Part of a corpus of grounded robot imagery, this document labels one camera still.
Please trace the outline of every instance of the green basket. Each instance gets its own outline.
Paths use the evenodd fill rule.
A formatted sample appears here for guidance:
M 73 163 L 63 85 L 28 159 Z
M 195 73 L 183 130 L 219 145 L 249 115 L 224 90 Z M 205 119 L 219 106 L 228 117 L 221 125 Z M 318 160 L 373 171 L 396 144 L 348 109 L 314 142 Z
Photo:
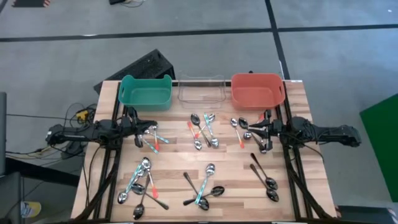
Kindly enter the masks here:
M 126 75 L 119 90 L 119 101 L 137 111 L 165 111 L 172 104 L 172 79 L 135 79 Z

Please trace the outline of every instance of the clear plastic basket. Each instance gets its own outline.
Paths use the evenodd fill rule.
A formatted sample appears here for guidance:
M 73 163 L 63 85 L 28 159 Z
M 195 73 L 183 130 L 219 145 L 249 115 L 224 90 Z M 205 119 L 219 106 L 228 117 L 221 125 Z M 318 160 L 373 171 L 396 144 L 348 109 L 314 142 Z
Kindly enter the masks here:
M 222 75 L 181 75 L 178 80 L 178 99 L 184 108 L 220 108 L 225 98 L 225 79 Z

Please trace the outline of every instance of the black crate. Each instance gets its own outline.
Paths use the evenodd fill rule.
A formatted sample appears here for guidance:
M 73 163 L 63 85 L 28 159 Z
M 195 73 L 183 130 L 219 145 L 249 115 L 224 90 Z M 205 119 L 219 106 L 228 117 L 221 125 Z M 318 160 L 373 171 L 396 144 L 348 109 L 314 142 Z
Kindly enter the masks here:
M 155 49 L 140 59 L 136 60 L 126 68 L 111 75 L 106 80 L 122 80 L 126 75 L 132 75 L 134 78 L 163 78 L 164 75 L 170 75 L 175 80 L 173 65 Z M 94 90 L 99 94 L 101 92 L 102 82 L 94 86 Z

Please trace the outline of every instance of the butcher block tabletop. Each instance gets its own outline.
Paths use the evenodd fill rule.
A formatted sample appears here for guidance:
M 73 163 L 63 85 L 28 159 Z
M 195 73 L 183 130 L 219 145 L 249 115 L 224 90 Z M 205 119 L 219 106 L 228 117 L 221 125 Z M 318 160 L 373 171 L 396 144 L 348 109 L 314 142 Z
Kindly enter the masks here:
M 305 94 L 304 84 L 301 81 L 285 81 L 287 96 L 289 97 L 292 116 L 301 116 L 312 120 L 310 108 Z M 105 81 L 102 86 L 98 100 L 95 120 L 111 119 L 115 103 L 118 81 Z M 191 87 L 192 93 L 196 94 L 203 87 Z M 244 141 L 244 149 L 241 149 L 234 128 L 230 124 L 231 118 L 246 118 L 249 123 L 255 123 L 263 111 L 236 111 L 231 104 L 231 89 L 225 88 L 226 99 L 218 105 L 210 108 L 195 106 L 187 108 L 178 100 L 178 87 L 172 90 L 172 105 L 168 111 L 140 112 L 140 119 L 151 119 L 158 122 L 157 134 L 170 141 L 169 144 L 160 143 L 159 153 L 155 154 L 144 145 L 138 148 L 134 145 L 134 136 L 124 139 L 121 163 L 119 165 L 118 179 L 116 184 L 113 209 L 111 215 L 112 222 L 210 222 L 210 221 L 229 221 L 229 222 L 258 222 L 258 221 L 292 221 L 294 211 L 292 197 L 290 195 L 287 171 L 283 158 L 282 145 L 278 138 L 272 137 L 274 148 L 267 154 L 261 154 L 258 146 L 253 139 Z M 122 114 L 123 106 L 119 107 L 119 116 Z M 284 122 L 286 116 L 284 107 L 281 105 Z M 193 136 L 187 126 L 190 115 L 196 113 L 201 118 L 201 126 L 205 125 L 203 113 L 214 113 L 215 120 L 211 126 L 214 135 L 220 141 L 218 149 L 206 146 L 203 137 L 199 137 L 203 147 L 197 151 L 193 146 Z M 272 110 L 271 120 L 276 119 L 276 112 Z M 238 127 L 240 136 L 245 130 Z M 204 129 L 205 134 L 210 137 L 208 130 Z M 145 138 L 154 144 L 154 137 L 147 135 Z M 319 150 L 315 144 L 309 146 Z M 85 156 L 85 170 L 88 172 L 93 154 L 98 148 L 97 143 L 89 143 Z M 89 196 L 92 198 L 98 189 L 101 168 L 103 166 L 104 149 L 99 149 L 91 169 L 91 180 Z M 279 188 L 279 202 L 268 199 L 266 189 L 260 183 L 257 176 L 250 169 L 250 164 L 255 164 L 250 153 L 254 153 L 261 166 L 269 177 L 274 178 Z M 328 179 L 322 158 L 315 152 L 307 149 L 300 149 L 303 169 L 307 181 L 307 187 L 318 203 L 331 216 L 336 216 L 335 207 L 328 185 Z M 127 201 L 120 205 L 117 202 L 118 193 L 124 190 L 134 173 L 138 163 L 143 157 L 148 157 L 152 163 L 151 173 L 154 184 L 159 193 L 159 200 L 169 205 L 168 210 L 164 210 L 151 198 L 145 197 L 145 214 L 139 220 L 133 219 L 133 210 L 140 203 L 141 196 L 129 192 Z M 206 176 L 205 168 L 209 163 L 216 167 L 215 174 L 210 176 L 204 194 L 210 192 L 214 186 L 223 186 L 225 192 L 220 197 L 207 197 L 210 209 L 204 211 L 197 205 L 191 203 L 184 206 L 183 201 L 194 198 L 195 192 L 190 184 L 185 180 L 183 173 L 187 172 L 192 179 L 196 189 L 199 190 Z M 146 178 L 139 180 L 145 185 Z M 102 199 L 101 213 L 99 217 L 104 217 L 106 202 L 108 200 L 108 190 Z M 152 194 L 151 186 L 147 191 Z M 305 207 L 302 194 L 297 188 L 300 213 L 305 217 Z M 82 173 L 79 186 L 76 192 L 75 203 L 72 211 L 72 218 L 78 216 L 85 208 L 86 186 L 85 178 Z

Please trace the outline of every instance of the red basket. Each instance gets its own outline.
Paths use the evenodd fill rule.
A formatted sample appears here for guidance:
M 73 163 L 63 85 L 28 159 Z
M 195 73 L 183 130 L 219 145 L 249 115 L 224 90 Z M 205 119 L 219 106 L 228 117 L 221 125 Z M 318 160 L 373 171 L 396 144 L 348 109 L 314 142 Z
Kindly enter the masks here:
M 282 79 L 273 73 L 238 73 L 231 80 L 232 104 L 237 110 L 273 109 L 285 100 Z

